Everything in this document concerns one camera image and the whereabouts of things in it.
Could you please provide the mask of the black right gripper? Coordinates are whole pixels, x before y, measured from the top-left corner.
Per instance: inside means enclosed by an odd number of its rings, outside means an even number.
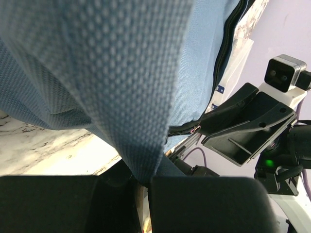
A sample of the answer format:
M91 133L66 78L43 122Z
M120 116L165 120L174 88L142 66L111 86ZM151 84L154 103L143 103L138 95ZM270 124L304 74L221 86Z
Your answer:
M254 178L268 194L297 196L299 177L304 169L311 168L311 121L299 120L286 129L295 119L294 110L258 91L246 83L204 114L199 133L209 136L202 144L242 166L276 139L260 154Z

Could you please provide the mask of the blue student backpack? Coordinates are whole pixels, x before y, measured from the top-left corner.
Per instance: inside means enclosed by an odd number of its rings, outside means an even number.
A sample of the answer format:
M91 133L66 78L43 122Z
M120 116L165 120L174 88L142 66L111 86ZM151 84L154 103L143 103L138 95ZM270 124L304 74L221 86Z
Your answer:
M142 184L182 176L165 152L220 83L247 0L3 0L0 108L86 129Z

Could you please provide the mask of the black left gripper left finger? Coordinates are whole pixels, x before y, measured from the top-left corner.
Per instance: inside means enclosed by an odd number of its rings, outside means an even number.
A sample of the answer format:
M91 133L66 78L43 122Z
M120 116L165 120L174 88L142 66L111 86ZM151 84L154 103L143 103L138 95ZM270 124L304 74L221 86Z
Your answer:
M3 233L139 233L135 181L124 161L101 175L2 176Z

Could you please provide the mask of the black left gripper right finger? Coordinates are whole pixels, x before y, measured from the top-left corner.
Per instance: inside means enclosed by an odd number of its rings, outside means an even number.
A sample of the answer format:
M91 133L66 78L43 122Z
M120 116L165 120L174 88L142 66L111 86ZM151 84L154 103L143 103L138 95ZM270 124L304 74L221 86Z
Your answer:
M239 177L155 177L149 190L154 233L277 233L262 184Z

